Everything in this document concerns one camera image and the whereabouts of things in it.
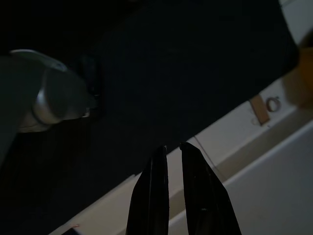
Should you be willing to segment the dark blue floor mat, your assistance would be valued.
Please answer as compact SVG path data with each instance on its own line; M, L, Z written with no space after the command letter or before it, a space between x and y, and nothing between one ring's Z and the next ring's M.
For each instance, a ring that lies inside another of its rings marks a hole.
M0 235L48 235L298 62L279 0L0 1L0 55L95 64L90 117L18 134L0 169Z

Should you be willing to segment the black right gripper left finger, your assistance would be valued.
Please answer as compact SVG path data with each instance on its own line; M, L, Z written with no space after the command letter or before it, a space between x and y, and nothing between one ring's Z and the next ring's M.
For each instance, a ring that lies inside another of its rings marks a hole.
M126 235L168 235L169 187L166 146L148 160L131 196Z

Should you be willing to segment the brown tape piece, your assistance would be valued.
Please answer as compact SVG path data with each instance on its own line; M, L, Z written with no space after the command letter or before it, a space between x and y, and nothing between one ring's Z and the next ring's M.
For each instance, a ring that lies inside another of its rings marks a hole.
M258 94L250 99L249 102L259 124L261 126L266 124L270 120L270 117L262 97Z

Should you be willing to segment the light wooden table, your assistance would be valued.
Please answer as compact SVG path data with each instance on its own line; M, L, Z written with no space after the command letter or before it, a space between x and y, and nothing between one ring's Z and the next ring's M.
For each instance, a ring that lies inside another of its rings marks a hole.
M282 78L283 101L290 106L304 106L313 100L313 31L298 47L294 69Z

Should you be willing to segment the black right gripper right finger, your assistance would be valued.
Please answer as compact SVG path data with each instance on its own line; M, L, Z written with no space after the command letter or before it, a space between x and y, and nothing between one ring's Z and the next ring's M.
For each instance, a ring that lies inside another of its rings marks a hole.
M180 144L189 235L242 235L228 193L201 151Z

